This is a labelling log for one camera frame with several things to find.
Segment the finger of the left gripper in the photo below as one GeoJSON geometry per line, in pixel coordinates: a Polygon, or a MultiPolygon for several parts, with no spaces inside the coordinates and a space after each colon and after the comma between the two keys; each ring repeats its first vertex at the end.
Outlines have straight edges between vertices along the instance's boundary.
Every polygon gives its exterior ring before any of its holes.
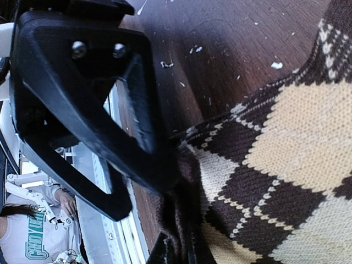
{"type": "Polygon", "coordinates": [[[53,162],[82,142],[154,194],[180,181],[162,119],[152,49],[120,28],[126,1],[19,1],[10,102],[23,146],[53,162]]]}

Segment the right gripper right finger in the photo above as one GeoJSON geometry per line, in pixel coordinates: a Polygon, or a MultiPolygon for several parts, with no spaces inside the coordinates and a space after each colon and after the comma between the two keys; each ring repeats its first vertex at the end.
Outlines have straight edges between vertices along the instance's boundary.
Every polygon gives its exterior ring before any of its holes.
{"type": "Polygon", "coordinates": [[[188,263],[211,264],[215,262],[200,227],[194,222],[188,222],[187,254],[188,263]]]}

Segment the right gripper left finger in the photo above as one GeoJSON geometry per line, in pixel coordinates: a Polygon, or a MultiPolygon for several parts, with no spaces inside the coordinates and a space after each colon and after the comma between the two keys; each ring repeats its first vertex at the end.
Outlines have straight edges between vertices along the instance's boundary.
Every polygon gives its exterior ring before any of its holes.
{"type": "Polygon", "coordinates": [[[171,238],[159,233],[146,264],[177,264],[179,260],[175,253],[171,238]]]}

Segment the brown argyle sock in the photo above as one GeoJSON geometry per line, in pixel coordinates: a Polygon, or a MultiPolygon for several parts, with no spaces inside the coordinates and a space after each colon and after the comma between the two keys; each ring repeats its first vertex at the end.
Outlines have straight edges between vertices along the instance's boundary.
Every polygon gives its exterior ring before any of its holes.
{"type": "Polygon", "coordinates": [[[351,263],[351,1],[331,1],[306,63],[191,128],[185,181],[161,203],[188,263],[188,222],[214,263],[351,263]]]}

